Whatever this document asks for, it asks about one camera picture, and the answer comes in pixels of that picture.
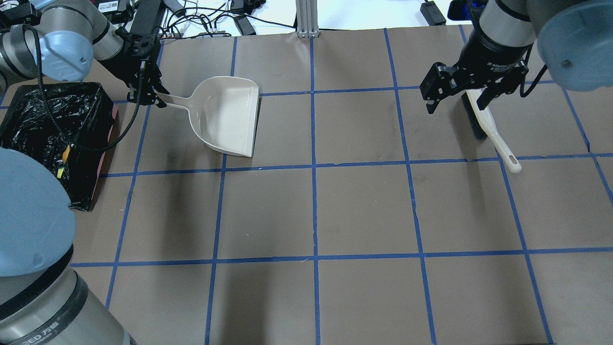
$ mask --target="white dustpan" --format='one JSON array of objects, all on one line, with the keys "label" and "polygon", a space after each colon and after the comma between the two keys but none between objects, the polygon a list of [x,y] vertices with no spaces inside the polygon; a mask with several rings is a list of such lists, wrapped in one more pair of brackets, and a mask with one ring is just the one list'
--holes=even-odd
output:
[{"label": "white dustpan", "polygon": [[171,107],[186,109],[194,133],[211,149],[252,157],[256,139],[259,87],[238,77],[212,77],[188,98],[158,96]]}]

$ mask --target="yellow tag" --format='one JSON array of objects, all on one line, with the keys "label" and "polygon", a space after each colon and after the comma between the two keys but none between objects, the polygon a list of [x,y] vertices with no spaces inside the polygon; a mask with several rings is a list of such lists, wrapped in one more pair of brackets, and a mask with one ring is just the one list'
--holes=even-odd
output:
[{"label": "yellow tag", "polygon": [[66,150],[64,151],[64,153],[62,153],[62,161],[63,161],[64,163],[66,163],[66,161],[68,160],[68,155],[69,155],[69,154],[70,154],[70,145],[68,145],[68,146],[66,147]]}]

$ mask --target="brush handle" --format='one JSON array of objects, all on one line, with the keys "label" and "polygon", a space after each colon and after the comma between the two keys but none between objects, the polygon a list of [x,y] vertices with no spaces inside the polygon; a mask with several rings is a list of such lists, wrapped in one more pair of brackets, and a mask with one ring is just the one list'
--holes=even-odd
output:
[{"label": "brush handle", "polygon": [[187,109],[191,108],[191,103],[189,102],[189,98],[179,97],[174,95],[167,95],[165,93],[158,93],[159,99],[164,101],[170,107]]},{"label": "brush handle", "polygon": [[496,147],[496,151],[500,154],[504,165],[506,165],[507,169],[514,174],[519,173],[522,170],[522,165],[519,164],[517,157],[511,152],[511,149],[506,144],[506,142],[502,139],[500,134],[496,131],[495,133],[489,134],[488,136],[492,140],[492,143]]},{"label": "brush handle", "polygon": [[519,164],[517,157],[515,157],[509,146],[500,136],[500,133],[498,133],[498,128],[496,127],[496,122],[494,121],[490,107],[480,110],[477,106],[477,99],[481,96],[481,90],[467,90],[466,94],[468,95],[468,100],[470,101],[470,105],[473,108],[479,125],[487,134],[488,138],[490,138],[494,147],[496,147],[496,151],[500,154],[504,165],[506,165],[507,169],[512,173],[519,173],[522,170],[522,165]]}]

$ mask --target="white surface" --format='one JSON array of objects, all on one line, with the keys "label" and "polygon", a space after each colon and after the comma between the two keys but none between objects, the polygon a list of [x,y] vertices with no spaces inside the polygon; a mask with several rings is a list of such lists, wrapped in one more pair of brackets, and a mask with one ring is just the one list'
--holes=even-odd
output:
[{"label": "white surface", "polygon": [[[224,0],[199,0],[204,7],[219,7]],[[380,29],[427,26],[424,16],[419,12],[422,0],[320,0],[318,1],[318,23],[320,28],[328,29]],[[435,0],[441,13],[446,16],[451,0]],[[209,14],[209,10],[199,10]],[[257,18],[293,25],[296,16],[295,0],[268,0],[253,12]],[[250,19],[258,35],[291,33],[294,30]],[[447,20],[448,25],[470,24],[470,21]],[[230,18],[218,22],[219,30],[233,36],[240,33]],[[191,24],[186,34],[193,36],[203,32],[201,26]]]},{"label": "white surface", "polygon": [[238,77],[212,77],[188,97],[158,94],[171,107],[188,111],[192,130],[211,149],[252,157],[259,87]]}]

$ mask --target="cable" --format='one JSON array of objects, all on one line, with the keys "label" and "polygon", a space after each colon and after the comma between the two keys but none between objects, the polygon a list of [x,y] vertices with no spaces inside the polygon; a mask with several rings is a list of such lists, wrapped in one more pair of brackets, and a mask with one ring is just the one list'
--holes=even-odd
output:
[{"label": "cable", "polygon": [[547,65],[544,65],[543,68],[541,68],[541,70],[538,72],[538,74],[536,75],[536,78],[534,79],[534,81],[532,82],[532,84],[530,85],[530,87],[528,88],[526,92],[524,92],[524,85],[526,83],[526,79],[524,77],[524,82],[519,85],[519,96],[521,98],[528,97],[528,95],[530,95],[532,90],[534,90],[535,87],[538,85],[538,82],[541,81],[541,78],[543,77],[543,74],[545,74],[546,71],[547,71]]},{"label": "cable", "polygon": [[77,143],[76,141],[68,140],[66,138],[66,134],[59,127],[58,122],[53,117],[53,112],[51,111],[51,108],[49,107],[49,103],[48,103],[48,101],[47,101],[47,99],[45,97],[44,84],[43,84],[43,81],[42,81],[42,76],[43,76],[43,73],[42,73],[42,54],[41,54],[41,51],[40,51],[40,41],[39,41],[38,32],[31,25],[24,24],[22,27],[23,27],[24,30],[31,31],[32,35],[34,36],[34,45],[36,46],[36,64],[37,64],[36,67],[37,67],[38,90],[40,92],[39,99],[42,101],[42,104],[43,104],[43,107],[45,109],[45,112],[46,112],[47,116],[49,116],[49,118],[51,119],[51,122],[53,123],[53,126],[58,131],[60,139],[62,141],[64,141],[65,143],[67,143],[68,145],[70,145],[71,147],[76,147],[78,149],[82,149],[82,150],[90,151],[90,152],[105,152],[105,151],[108,151],[108,150],[112,149],[117,144],[119,144],[119,142],[126,136],[128,131],[130,130],[130,127],[132,127],[132,124],[134,123],[134,120],[136,119],[136,115],[139,112],[140,97],[142,95],[142,90],[143,90],[143,75],[144,75],[144,72],[145,72],[146,62],[143,61],[143,63],[141,64],[141,67],[140,67],[140,72],[139,72],[139,89],[137,91],[137,96],[136,96],[136,106],[134,108],[134,114],[132,115],[132,118],[130,119],[130,122],[128,123],[128,127],[126,127],[126,129],[117,138],[117,140],[113,141],[108,146],[96,147],[96,148],[87,147],[87,146],[84,146],[84,145],[81,145],[81,144]]},{"label": "cable", "polygon": [[[211,7],[200,7],[200,6],[197,6],[197,7],[185,7],[184,9],[186,9],[186,10],[193,10],[193,9],[215,10],[215,11],[224,12],[224,13],[238,14],[238,15],[242,15],[242,16],[245,16],[245,17],[248,17],[248,18],[253,18],[255,20],[258,20],[258,21],[261,21],[261,22],[264,22],[264,23],[267,23],[267,24],[279,25],[279,26],[283,26],[285,28],[294,29],[294,27],[291,26],[291,25],[286,25],[286,24],[283,24],[283,23],[277,23],[275,21],[269,21],[269,20],[260,19],[260,18],[254,17],[252,15],[244,14],[244,13],[241,13],[241,12],[235,11],[235,10],[222,10],[222,9],[215,9],[215,8],[211,8]],[[177,13],[181,12],[182,10],[183,9],[176,10],[176,11],[172,12],[170,17],[171,18],[175,17],[177,15]]]},{"label": "cable", "polygon": [[[532,45],[526,51],[526,57],[524,59],[524,62],[526,64],[526,66],[528,65],[528,61],[530,60],[530,54],[531,53],[532,53]],[[532,91],[538,85],[538,82],[541,81],[541,78],[543,77],[543,74],[545,74],[546,71],[547,71],[547,65],[545,64],[545,65],[543,65],[543,68],[541,68],[541,70],[538,72],[538,74],[536,75],[536,78],[534,79],[534,81],[532,82],[530,87],[528,87],[528,90],[526,92],[524,92],[524,88],[525,88],[525,84],[526,84],[526,76],[524,76],[524,80],[519,85],[519,96],[521,98],[528,97],[530,95],[530,93],[532,93]]]},{"label": "cable", "polygon": [[211,36],[211,35],[221,35],[221,37],[232,37],[232,35],[230,33],[199,33],[195,36],[189,36],[189,37],[164,37],[164,38],[160,38],[161,41],[165,41],[168,39],[192,39],[192,38],[197,38],[197,37],[202,37],[202,36]]},{"label": "cable", "polygon": [[229,14],[220,14],[217,16],[217,18],[215,18],[215,21],[213,22],[213,27],[215,28],[215,30],[217,30],[217,21],[221,18],[224,17],[230,17],[234,22],[236,22],[236,18],[234,18],[233,15],[229,15]]},{"label": "cable", "polygon": [[[193,14],[186,14],[181,16],[180,18],[178,18],[177,20],[175,20],[172,24],[170,23],[170,19],[173,17],[174,14],[176,14],[176,12],[174,14],[169,14],[166,17],[166,27],[162,29],[162,36],[165,35],[166,33],[168,33],[169,31],[173,31],[173,28],[176,28],[178,25],[190,22],[193,24],[197,24],[199,26],[202,26],[204,28],[204,30],[207,32],[207,34],[211,37],[213,37],[217,31],[217,28],[215,26],[215,21],[222,15],[224,15],[224,13],[222,12],[221,14],[219,14],[218,16],[216,16],[215,18],[210,18],[212,16],[214,16],[217,12],[221,11],[221,9],[227,5],[227,1],[224,1],[224,4],[222,4],[221,6],[219,6],[218,8],[212,9],[213,12],[209,13],[209,14],[199,14],[198,10],[196,10],[195,13]],[[172,37],[165,37],[165,38],[177,38],[177,36],[180,35],[173,35]]]}]

